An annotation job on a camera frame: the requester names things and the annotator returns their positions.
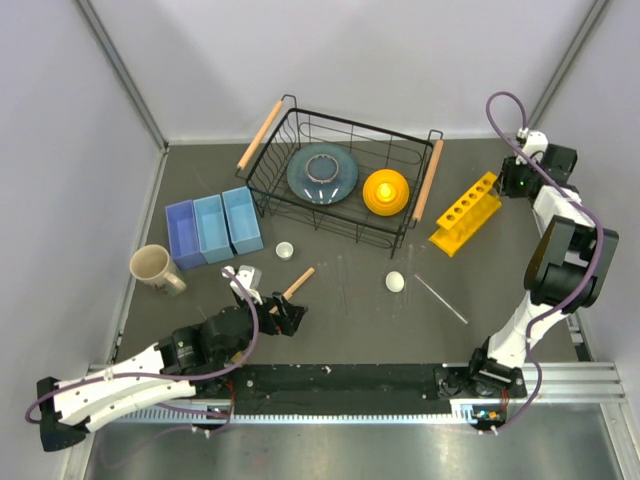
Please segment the middle light blue bin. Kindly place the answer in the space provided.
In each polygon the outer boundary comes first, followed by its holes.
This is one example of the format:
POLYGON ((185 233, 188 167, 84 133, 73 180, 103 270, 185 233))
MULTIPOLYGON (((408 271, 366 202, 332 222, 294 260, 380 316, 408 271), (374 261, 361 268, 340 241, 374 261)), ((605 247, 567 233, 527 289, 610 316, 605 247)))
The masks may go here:
POLYGON ((200 252, 207 264, 229 260, 233 251, 220 195, 193 201, 200 252))

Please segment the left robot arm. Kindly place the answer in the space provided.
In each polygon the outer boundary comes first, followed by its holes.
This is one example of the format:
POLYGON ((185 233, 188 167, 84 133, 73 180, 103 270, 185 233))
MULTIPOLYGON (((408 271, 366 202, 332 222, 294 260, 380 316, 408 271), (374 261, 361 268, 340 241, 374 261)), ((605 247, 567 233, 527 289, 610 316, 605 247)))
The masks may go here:
POLYGON ((259 334, 293 336, 308 309, 288 296, 223 308, 203 322, 175 330, 141 353, 94 374, 36 384, 41 445, 56 452, 82 442, 106 424, 179 398, 216 396, 248 359, 259 334))

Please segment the small white cup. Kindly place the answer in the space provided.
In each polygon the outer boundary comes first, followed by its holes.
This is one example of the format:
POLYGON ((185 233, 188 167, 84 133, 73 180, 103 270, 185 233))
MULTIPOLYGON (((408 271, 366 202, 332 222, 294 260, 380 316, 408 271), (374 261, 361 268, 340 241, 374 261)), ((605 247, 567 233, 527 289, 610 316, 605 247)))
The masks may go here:
POLYGON ((288 261, 291 260, 294 254, 294 246, 290 242, 280 242, 276 245, 276 255, 279 259, 288 261))

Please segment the clear test tube on table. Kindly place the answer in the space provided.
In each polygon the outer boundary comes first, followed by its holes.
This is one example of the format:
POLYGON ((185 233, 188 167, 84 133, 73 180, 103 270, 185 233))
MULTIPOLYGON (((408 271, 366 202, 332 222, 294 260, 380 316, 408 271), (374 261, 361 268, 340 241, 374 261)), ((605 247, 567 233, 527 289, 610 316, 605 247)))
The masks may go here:
POLYGON ((337 317, 346 317, 347 309, 341 290, 342 283, 326 262, 318 263, 317 267, 330 312, 337 317))
POLYGON ((336 265, 337 265, 337 272, 338 272, 338 279, 339 279, 341 304, 343 307, 344 315, 349 316, 349 300, 348 300, 345 263, 344 263, 344 258, 341 254, 337 255, 336 265))

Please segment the yellow ridged dome bowl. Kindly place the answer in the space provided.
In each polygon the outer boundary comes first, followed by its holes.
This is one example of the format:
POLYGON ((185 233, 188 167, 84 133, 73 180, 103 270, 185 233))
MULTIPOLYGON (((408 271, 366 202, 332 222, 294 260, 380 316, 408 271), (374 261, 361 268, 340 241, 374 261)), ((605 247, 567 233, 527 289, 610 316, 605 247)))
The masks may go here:
POLYGON ((405 177, 392 169, 374 171, 362 188, 365 206, 373 214, 383 217, 401 212, 409 202, 409 193, 405 177))

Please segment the wooden test tube clamp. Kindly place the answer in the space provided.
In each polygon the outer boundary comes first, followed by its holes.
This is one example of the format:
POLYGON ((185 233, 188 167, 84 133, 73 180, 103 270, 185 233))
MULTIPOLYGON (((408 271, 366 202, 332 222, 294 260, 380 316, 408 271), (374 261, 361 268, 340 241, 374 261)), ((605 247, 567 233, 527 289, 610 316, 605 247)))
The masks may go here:
POLYGON ((309 267, 297 280, 295 280, 284 293, 281 294, 281 297, 285 300, 289 300, 294 293, 315 273, 316 269, 314 267, 309 267))

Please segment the light blue bin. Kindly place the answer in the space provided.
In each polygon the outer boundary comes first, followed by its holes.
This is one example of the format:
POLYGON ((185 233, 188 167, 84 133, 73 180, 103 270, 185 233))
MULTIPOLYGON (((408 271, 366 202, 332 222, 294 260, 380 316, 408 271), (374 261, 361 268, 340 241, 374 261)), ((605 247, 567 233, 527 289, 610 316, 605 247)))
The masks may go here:
POLYGON ((233 251, 220 195, 193 201, 200 252, 207 264, 229 260, 233 251))
POLYGON ((247 187, 224 191, 222 201, 231 244, 239 255, 264 248, 254 201, 247 187))

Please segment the beige ceramic mug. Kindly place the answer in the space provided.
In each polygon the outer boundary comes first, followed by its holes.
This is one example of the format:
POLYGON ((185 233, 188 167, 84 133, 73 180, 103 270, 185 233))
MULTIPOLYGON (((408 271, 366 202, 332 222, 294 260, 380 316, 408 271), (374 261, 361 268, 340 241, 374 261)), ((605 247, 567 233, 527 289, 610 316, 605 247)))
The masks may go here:
POLYGON ((146 245, 137 250, 130 259, 129 270, 137 281, 166 297, 179 295, 187 289, 180 269, 161 245, 146 245))

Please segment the yellow test tube rack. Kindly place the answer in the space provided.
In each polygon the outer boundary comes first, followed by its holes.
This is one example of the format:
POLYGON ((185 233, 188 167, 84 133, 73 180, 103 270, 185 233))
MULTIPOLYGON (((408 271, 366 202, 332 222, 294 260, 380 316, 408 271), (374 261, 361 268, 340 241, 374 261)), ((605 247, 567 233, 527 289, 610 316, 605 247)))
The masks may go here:
POLYGON ((494 189, 498 176, 485 173, 459 197, 437 220, 437 230, 429 241, 454 257, 457 252, 501 208, 502 202, 494 189))

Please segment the blue ceramic plate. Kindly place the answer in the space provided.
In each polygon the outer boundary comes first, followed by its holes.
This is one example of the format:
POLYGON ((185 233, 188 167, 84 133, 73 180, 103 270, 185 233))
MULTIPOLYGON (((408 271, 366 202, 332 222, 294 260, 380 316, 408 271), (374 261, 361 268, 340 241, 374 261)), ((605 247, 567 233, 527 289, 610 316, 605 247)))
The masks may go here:
POLYGON ((313 143, 293 155, 286 177, 291 191, 303 201, 329 205, 351 194, 359 179, 359 168, 356 158, 346 148, 313 143))

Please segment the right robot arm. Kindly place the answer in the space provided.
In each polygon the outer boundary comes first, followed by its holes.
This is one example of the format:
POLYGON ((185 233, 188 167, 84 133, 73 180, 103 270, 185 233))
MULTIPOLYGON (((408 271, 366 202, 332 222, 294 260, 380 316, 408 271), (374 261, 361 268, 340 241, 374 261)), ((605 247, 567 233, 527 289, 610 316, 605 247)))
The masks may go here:
POLYGON ((568 183, 575 150, 551 144, 531 157, 556 185, 514 155, 504 159, 495 182, 500 195, 531 202, 543 232, 524 275, 522 302, 471 357, 466 380, 480 397, 524 391, 517 383, 528 355, 554 325, 595 303, 619 243, 616 231, 598 232, 579 208, 579 193, 568 183))

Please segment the white round lid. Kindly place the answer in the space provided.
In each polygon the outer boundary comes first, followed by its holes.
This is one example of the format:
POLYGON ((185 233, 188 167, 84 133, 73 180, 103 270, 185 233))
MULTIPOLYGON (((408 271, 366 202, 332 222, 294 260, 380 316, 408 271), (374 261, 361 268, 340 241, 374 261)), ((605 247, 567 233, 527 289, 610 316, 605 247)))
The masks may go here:
POLYGON ((385 286, 392 293, 399 293, 405 287, 405 279, 398 271, 390 271, 385 277, 385 286))

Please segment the dark blue plastic bin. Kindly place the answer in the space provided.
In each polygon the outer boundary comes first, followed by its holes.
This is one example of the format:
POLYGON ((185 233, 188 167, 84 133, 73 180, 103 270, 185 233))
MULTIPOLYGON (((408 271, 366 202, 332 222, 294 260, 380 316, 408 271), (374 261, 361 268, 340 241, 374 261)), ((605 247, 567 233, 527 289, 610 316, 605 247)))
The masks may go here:
POLYGON ((192 200, 165 207, 170 254, 181 270, 206 264, 200 250, 199 236, 192 200))

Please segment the right light blue bin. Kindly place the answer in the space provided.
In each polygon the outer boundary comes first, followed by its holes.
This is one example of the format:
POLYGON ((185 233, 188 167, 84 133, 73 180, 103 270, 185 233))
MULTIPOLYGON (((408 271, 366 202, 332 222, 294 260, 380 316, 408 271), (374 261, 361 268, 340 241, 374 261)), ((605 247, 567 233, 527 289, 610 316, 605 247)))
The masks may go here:
POLYGON ((224 191, 222 201, 231 244, 239 255, 264 248, 254 201, 247 187, 224 191))

